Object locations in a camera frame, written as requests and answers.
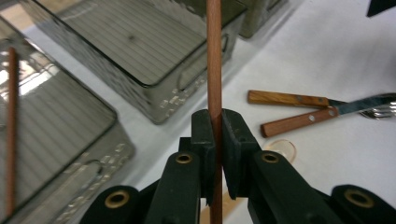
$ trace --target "brass grommet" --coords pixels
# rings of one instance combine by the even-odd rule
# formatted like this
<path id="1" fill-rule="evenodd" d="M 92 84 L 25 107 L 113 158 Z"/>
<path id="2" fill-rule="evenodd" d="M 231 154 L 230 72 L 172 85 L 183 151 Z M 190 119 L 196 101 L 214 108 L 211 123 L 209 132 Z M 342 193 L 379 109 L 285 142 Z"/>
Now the brass grommet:
<path id="1" fill-rule="evenodd" d="M 279 162 L 279 157 L 271 152 L 262 153 L 262 160 L 269 163 L 277 163 Z"/>
<path id="2" fill-rule="evenodd" d="M 129 193 L 123 189 L 112 192 L 105 200 L 105 206 L 108 208 L 119 208 L 129 201 Z"/>
<path id="3" fill-rule="evenodd" d="M 344 193 L 344 196 L 350 203 L 353 203 L 359 207 L 371 208 L 374 206 L 373 199 L 358 189 L 347 189 Z"/>
<path id="4" fill-rule="evenodd" d="M 176 157 L 176 161 L 181 164 L 186 164 L 192 161 L 192 156 L 190 154 L 183 153 Z"/>

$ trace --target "knife blade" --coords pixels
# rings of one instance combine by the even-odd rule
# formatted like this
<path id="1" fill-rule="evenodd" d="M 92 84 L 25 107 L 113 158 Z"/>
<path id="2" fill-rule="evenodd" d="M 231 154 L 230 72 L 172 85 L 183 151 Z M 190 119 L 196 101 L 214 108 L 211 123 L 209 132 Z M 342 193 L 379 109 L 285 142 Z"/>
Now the knife blade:
<path id="1" fill-rule="evenodd" d="M 323 96 L 298 95 L 275 91 L 248 91 L 247 101 L 261 105 L 297 105 L 328 107 L 345 102 L 332 100 Z"/>
<path id="2" fill-rule="evenodd" d="M 367 10 L 367 17 L 375 16 L 392 7 L 396 7 L 396 0 L 372 0 Z"/>
<path id="3" fill-rule="evenodd" d="M 264 123 L 261 125 L 262 136 L 270 137 L 280 133 L 286 133 L 324 120 L 334 119 L 350 113 L 370 110 L 381 105 L 388 105 L 395 101 L 396 93 L 379 94 L 351 103 L 334 105 L 319 111 Z"/>

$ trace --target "black clamp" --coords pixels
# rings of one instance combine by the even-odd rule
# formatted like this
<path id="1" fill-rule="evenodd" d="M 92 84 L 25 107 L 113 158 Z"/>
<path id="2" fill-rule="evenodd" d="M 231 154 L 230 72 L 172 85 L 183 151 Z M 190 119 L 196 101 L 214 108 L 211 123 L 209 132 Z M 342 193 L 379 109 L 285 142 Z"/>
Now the black clamp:
<path id="1" fill-rule="evenodd" d="M 262 151 L 238 113 L 222 111 L 222 163 L 231 198 L 248 198 L 253 223 L 396 223 L 396 210 L 372 192 L 344 185 L 328 196 L 313 188 L 280 154 Z M 102 192 L 81 224 L 199 223 L 200 199 L 213 199 L 216 145 L 207 110 L 191 117 L 160 180 L 138 192 Z"/>

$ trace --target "white table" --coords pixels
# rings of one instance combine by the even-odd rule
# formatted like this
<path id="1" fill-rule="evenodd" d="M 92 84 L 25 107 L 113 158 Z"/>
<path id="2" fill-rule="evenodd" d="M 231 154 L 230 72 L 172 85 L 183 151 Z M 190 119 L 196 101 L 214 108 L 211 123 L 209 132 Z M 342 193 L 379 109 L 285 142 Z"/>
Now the white table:
<path id="1" fill-rule="evenodd" d="M 396 119 L 352 114 L 264 139 L 260 124 L 312 109 L 247 103 L 248 90 L 343 101 L 396 91 L 396 8 L 369 19 L 368 2 L 290 0 L 253 38 L 237 41 L 223 67 L 222 100 L 224 108 L 244 117 L 261 146 L 291 141 L 297 148 L 293 166 L 312 187 L 330 194 L 334 186 L 353 184 L 396 207 Z M 191 113 L 206 108 L 205 88 L 157 126 L 37 29 L 25 33 L 118 110 L 136 154 L 121 171 L 127 178 L 113 184 L 142 189 L 158 179 L 167 157 L 177 151 L 178 138 L 191 136 Z M 250 223 L 246 203 L 225 223 Z"/>

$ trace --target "wooden dowel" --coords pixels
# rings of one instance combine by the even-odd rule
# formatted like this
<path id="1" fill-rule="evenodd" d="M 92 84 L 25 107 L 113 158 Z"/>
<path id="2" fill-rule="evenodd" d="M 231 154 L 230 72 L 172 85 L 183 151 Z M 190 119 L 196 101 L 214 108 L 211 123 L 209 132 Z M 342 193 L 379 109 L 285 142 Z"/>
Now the wooden dowel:
<path id="1" fill-rule="evenodd" d="M 222 194 L 222 217 L 226 218 L 230 214 L 233 213 L 237 205 L 239 205 L 242 201 L 244 201 L 243 198 L 236 198 L 236 200 L 233 200 L 230 198 L 230 195 L 227 192 Z M 200 217 L 200 224 L 209 224 L 210 223 L 210 209 L 208 207 L 205 207 L 201 211 L 201 217 Z"/>
<path id="2" fill-rule="evenodd" d="M 6 214 L 11 216 L 15 208 L 17 107 L 19 87 L 19 61 L 14 48 L 8 50 L 8 112 L 7 112 L 7 195 Z"/>
<path id="3" fill-rule="evenodd" d="M 222 223 L 221 167 L 221 2 L 206 1 L 207 18 L 207 103 L 216 139 L 214 198 L 210 206 L 210 223 Z"/>

